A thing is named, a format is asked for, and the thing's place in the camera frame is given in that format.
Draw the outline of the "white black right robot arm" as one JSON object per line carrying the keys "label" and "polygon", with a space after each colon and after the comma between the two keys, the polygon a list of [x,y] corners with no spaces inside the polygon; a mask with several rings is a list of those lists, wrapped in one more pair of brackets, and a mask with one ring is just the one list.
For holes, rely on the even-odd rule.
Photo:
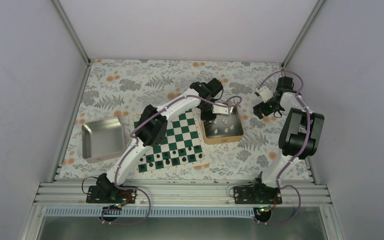
{"label": "white black right robot arm", "polygon": [[259,119],[276,113],[287,114],[279,135],[276,158],[255,178],[250,191],[252,200],[258,204],[264,203],[270,192],[280,188],[282,180],[298,160],[314,155],[318,149],[325,117],[312,111],[293,87],[293,79],[282,76],[274,92],[265,86],[256,92],[262,102],[253,107],[253,113]]}

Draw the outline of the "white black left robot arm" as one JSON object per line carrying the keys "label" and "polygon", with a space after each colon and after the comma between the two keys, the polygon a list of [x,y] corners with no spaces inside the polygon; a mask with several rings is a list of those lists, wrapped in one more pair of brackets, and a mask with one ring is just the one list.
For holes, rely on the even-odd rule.
{"label": "white black left robot arm", "polygon": [[99,196],[111,203],[119,197],[119,188],[124,184],[128,173],[137,161],[152,147],[161,144],[166,136],[167,126],[187,110],[198,108],[205,120],[215,118],[214,106],[225,107],[216,103],[215,97],[223,91],[222,83],[216,78],[205,82],[193,82],[190,87],[176,98],[160,106],[148,105],[144,108],[137,127],[130,134],[132,141],[114,166],[97,177],[96,186]]}

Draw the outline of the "green white chess board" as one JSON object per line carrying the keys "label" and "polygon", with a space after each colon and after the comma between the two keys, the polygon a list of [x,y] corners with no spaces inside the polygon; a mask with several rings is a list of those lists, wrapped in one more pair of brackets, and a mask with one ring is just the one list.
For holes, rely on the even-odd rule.
{"label": "green white chess board", "polygon": [[[137,176],[152,176],[210,163],[206,157],[207,151],[203,147],[202,133],[197,125],[195,113],[194,110],[189,109],[168,123],[160,144],[139,158],[134,170]],[[179,155],[180,149],[184,149],[184,155]],[[171,156],[172,151],[177,152],[177,157]],[[194,160],[189,160],[189,155],[194,155]],[[186,162],[182,161],[183,157],[187,157]],[[166,160],[170,160],[171,165],[166,165]]]}

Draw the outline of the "gold rimmed metal tin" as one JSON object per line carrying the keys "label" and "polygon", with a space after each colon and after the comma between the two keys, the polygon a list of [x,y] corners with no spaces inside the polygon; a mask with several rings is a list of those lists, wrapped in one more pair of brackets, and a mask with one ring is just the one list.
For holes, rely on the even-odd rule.
{"label": "gold rimmed metal tin", "polygon": [[201,121],[201,127],[207,145],[239,142],[244,136],[241,116],[236,106],[229,115],[217,114],[214,120]]}

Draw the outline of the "floral patterned table mat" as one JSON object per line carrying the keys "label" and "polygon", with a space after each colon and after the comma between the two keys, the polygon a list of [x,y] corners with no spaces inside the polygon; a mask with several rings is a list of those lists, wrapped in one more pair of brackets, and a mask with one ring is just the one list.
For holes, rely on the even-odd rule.
{"label": "floral patterned table mat", "polygon": [[159,106],[182,94],[193,82],[218,79],[224,89],[221,101],[242,97],[239,107],[244,135],[241,141],[205,145],[208,163],[170,169],[151,175],[165,180],[251,180],[278,156],[278,139],[286,114],[253,114],[260,99],[261,82],[276,86],[278,63],[178,60],[95,59],[89,72],[73,130],[59,173],[60,178],[83,179],[109,170],[114,159],[88,163],[82,156],[82,125],[121,117],[129,133],[133,117],[147,105]]}

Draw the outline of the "pink rimmed metal tin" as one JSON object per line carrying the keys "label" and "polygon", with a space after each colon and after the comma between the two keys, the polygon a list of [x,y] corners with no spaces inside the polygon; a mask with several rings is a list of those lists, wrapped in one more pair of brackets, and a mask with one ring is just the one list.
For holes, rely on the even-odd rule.
{"label": "pink rimmed metal tin", "polygon": [[89,164],[119,158],[127,149],[122,119],[111,117],[81,126],[82,158]]}

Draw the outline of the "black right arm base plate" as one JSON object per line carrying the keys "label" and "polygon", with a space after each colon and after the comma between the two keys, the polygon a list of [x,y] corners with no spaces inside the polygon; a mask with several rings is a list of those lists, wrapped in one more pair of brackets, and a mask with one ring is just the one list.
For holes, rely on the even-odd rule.
{"label": "black right arm base plate", "polygon": [[237,205],[250,204],[277,204],[283,203],[279,188],[263,186],[254,189],[252,186],[238,185],[233,187],[233,198]]}

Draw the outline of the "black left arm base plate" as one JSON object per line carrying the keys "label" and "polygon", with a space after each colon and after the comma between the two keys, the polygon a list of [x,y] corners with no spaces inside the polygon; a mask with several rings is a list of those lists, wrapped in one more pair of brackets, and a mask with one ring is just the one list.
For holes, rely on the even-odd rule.
{"label": "black left arm base plate", "polygon": [[97,186],[88,188],[86,203],[88,204],[134,204],[137,191],[133,189],[119,189],[114,187],[108,194],[104,193]]}

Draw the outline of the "aluminium frame rail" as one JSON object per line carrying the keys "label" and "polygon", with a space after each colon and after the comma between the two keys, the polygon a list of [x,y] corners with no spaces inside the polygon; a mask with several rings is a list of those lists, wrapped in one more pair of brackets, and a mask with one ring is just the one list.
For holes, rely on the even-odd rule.
{"label": "aluminium frame rail", "polygon": [[[35,205],[85,205],[85,191],[95,184],[94,179],[65,179],[53,183],[41,183],[33,203]],[[233,186],[241,181],[216,180],[129,180],[128,186],[136,186],[135,205],[146,207],[230,207],[235,204]],[[321,207],[332,204],[326,185],[311,181],[291,181],[300,193],[303,207]]]}

